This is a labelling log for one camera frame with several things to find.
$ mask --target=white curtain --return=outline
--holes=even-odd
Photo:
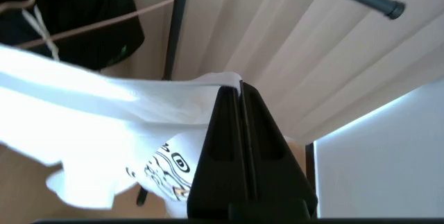
[[[444,0],[400,1],[391,21],[352,0],[188,0],[174,79],[235,71],[308,144],[444,75]]]

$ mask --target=drawstring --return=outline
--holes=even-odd
[[[34,14],[35,17],[32,16],[27,10],[22,9],[22,14],[25,20],[34,28],[34,30],[42,36],[43,40],[46,42],[46,45],[52,52],[52,56],[54,60],[60,61],[60,58],[58,57],[58,47],[50,38],[50,34],[48,32],[48,29],[46,29],[46,26],[43,22],[42,13],[40,13],[39,8],[37,5],[34,6]]]

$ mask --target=curtain fold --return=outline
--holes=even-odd
[[[444,0],[401,1],[391,21],[352,0],[188,0],[174,78],[235,71],[308,144],[444,75]]]

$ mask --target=brown floor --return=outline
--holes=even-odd
[[[92,211],[67,206],[46,187],[48,175],[60,169],[47,168],[0,146],[0,223],[25,224],[39,218],[164,218],[163,200],[149,194],[142,207],[135,204],[139,187],[118,195],[110,211]]]

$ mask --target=black garment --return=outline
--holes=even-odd
[[[50,34],[61,33],[136,11],[133,0],[36,0]],[[34,15],[33,8],[28,11]],[[0,42],[21,44],[41,36],[23,18],[21,10],[0,14]],[[137,17],[80,35],[55,41],[61,60],[89,69],[102,69],[136,51],[144,41]],[[51,57],[45,44],[31,51]]]

